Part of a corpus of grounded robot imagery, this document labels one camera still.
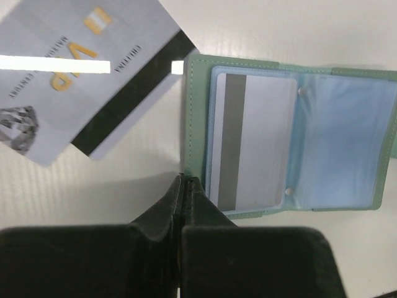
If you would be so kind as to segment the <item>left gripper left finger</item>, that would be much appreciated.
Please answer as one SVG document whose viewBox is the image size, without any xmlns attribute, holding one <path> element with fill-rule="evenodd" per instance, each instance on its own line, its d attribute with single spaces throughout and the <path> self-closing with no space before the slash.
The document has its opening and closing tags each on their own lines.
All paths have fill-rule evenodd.
<svg viewBox="0 0 397 298">
<path fill-rule="evenodd" d="M 2 297 L 175 297 L 182 178 L 130 223 L 1 231 Z"/>
</svg>

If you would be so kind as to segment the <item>green leather card holder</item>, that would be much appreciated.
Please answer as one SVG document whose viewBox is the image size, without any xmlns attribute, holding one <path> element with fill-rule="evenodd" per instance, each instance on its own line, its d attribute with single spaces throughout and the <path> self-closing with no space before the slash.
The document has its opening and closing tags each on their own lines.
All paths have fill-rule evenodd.
<svg viewBox="0 0 397 298">
<path fill-rule="evenodd" d="M 216 80 L 221 73 L 298 82 L 285 192 L 277 207 L 222 211 L 232 218 L 282 211 L 376 210 L 396 137 L 396 73 L 310 68 L 193 54 L 185 61 L 183 170 L 210 197 Z"/>
</svg>

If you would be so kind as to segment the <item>patterned credit card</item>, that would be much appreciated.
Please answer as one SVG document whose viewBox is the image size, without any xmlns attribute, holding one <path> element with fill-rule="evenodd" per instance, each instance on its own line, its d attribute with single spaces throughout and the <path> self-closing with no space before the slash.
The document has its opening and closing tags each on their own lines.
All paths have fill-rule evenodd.
<svg viewBox="0 0 397 298">
<path fill-rule="evenodd" d="M 109 74 L 1 71 L 1 143 L 50 165 L 179 31 L 159 1 L 19 1 L 1 53 L 108 61 Z"/>
</svg>

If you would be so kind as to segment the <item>silver magnetic stripe card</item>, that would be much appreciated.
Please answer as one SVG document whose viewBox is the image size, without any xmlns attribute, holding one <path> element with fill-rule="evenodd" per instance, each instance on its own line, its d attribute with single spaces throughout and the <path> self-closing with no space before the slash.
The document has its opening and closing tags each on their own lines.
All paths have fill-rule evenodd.
<svg viewBox="0 0 397 298">
<path fill-rule="evenodd" d="M 217 76 L 210 197 L 220 210 L 281 204 L 297 89 L 294 78 Z"/>
</svg>

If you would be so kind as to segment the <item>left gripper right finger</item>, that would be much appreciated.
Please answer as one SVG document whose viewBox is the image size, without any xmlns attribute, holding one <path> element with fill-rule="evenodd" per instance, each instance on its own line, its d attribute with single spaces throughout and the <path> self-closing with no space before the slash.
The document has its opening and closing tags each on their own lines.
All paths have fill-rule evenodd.
<svg viewBox="0 0 397 298">
<path fill-rule="evenodd" d="M 182 297 L 345 297 L 331 246 L 309 227 L 238 227 L 186 182 Z"/>
</svg>

